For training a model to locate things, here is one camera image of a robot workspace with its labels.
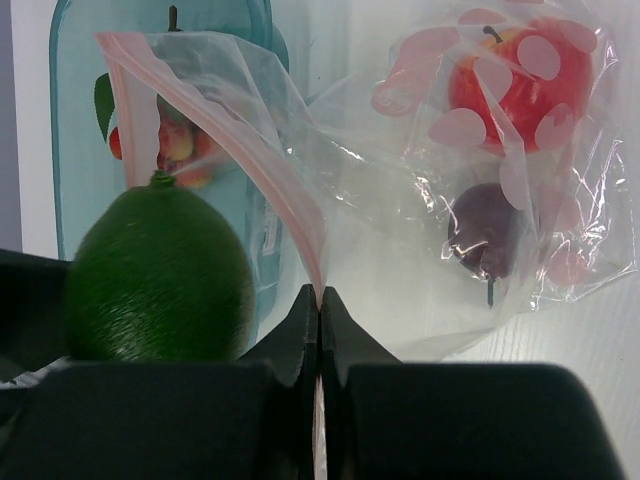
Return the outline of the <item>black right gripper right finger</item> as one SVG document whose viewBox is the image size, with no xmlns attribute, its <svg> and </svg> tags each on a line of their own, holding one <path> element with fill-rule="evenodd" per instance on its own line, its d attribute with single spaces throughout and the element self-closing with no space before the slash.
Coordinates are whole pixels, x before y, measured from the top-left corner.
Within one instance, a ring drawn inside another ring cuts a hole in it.
<svg viewBox="0 0 640 480">
<path fill-rule="evenodd" d="M 320 310 L 332 479 L 620 479 L 583 383 L 551 364 L 403 363 L 333 288 Z"/>
</svg>

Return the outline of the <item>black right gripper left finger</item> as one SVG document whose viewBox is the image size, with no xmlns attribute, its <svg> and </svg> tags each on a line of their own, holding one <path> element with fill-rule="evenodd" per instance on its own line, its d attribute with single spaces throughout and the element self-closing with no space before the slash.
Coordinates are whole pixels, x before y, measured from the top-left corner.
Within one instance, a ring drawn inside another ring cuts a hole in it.
<svg viewBox="0 0 640 480">
<path fill-rule="evenodd" d="M 76 364 L 4 390 L 5 479 L 310 479 L 318 318 L 300 289 L 240 360 Z"/>
</svg>

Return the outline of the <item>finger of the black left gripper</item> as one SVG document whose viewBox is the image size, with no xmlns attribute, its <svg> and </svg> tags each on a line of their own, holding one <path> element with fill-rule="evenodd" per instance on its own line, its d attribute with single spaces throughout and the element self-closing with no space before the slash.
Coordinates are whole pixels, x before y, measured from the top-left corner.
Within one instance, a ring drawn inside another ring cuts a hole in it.
<svg viewBox="0 0 640 480">
<path fill-rule="evenodd" d="M 1 251 L 1 383 L 31 385 L 67 356 L 63 287 L 70 263 Z"/>
</svg>

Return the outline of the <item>green fake lime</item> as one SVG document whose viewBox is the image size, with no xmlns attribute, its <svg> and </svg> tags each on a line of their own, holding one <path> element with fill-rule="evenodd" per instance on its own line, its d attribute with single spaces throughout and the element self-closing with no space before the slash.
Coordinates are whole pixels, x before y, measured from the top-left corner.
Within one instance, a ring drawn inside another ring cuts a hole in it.
<svg viewBox="0 0 640 480">
<path fill-rule="evenodd" d="M 251 267 L 232 227 L 157 170 L 82 240 L 65 284 L 65 343 L 77 360 L 235 360 L 254 307 Z"/>
</svg>

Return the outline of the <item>red strawberry bunch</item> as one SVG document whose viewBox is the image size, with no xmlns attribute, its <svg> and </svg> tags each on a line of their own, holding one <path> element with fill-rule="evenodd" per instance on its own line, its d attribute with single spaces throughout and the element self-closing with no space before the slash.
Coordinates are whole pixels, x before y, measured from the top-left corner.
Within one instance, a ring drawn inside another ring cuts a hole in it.
<svg viewBox="0 0 640 480">
<path fill-rule="evenodd" d="M 112 156 L 121 160 L 118 127 L 110 127 L 115 103 L 108 73 L 95 81 L 94 107 L 103 140 L 109 146 Z M 207 186 L 214 177 L 212 166 L 204 165 L 188 170 L 184 168 L 210 154 L 216 154 L 220 151 L 219 145 L 160 96 L 157 97 L 157 107 L 160 117 L 157 167 L 172 174 L 176 183 L 182 187 L 198 189 Z"/>
</svg>

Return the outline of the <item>dark purple fake plum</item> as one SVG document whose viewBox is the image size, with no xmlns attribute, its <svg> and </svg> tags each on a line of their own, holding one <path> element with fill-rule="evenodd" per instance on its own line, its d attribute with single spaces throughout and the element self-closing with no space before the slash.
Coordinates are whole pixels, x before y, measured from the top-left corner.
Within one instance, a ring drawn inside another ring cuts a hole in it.
<svg viewBox="0 0 640 480">
<path fill-rule="evenodd" d="M 449 247 L 462 266 L 487 283 L 489 306 L 496 281 L 512 272 L 521 219 L 496 182 L 468 188 L 451 208 Z"/>
</svg>

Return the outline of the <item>clear pink zip top bag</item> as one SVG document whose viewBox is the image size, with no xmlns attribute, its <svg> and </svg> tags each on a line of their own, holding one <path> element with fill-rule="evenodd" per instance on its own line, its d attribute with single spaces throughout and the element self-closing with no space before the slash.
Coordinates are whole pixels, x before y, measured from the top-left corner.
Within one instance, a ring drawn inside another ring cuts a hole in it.
<svg viewBox="0 0 640 480">
<path fill-rule="evenodd" d="M 476 112 L 452 109 L 455 65 L 475 54 L 477 27 L 538 17 L 593 31 L 593 85 L 563 146 L 527 154 L 515 128 L 502 157 L 483 150 Z M 636 233 L 619 154 L 627 115 L 622 32 L 599 1 L 432 1 L 385 61 L 305 102 L 276 56 L 220 33 L 104 32 L 97 42 L 126 126 L 129 185 L 146 157 L 130 127 L 134 83 L 211 136 L 273 207 L 318 300 L 335 289 L 394 357 L 435 361 L 514 316 L 571 304 L 637 268 Z M 453 203 L 496 182 L 522 213 L 511 274 L 487 283 L 448 244 Z"/>
</svg>

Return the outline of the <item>red yellow fake apple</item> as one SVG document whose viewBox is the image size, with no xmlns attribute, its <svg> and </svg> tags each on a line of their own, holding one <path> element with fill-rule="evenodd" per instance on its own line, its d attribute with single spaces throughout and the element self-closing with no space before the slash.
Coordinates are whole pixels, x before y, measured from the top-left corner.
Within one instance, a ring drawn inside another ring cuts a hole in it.
<svg viewBox="0 0 640 480">
<path fill-rule="evenodd" d="M 448 97 L 452 109 L 474 111 L 484 122 L 480 147 L 502 157 L 500 135 L 509 132 L 508 125 L 522 138 L 527 154 L 563 146 L 587 108 L 595 33 L 554 17 L 475 31 L 484 36 L 476 53 L 455 65 Z"/>
</svg>

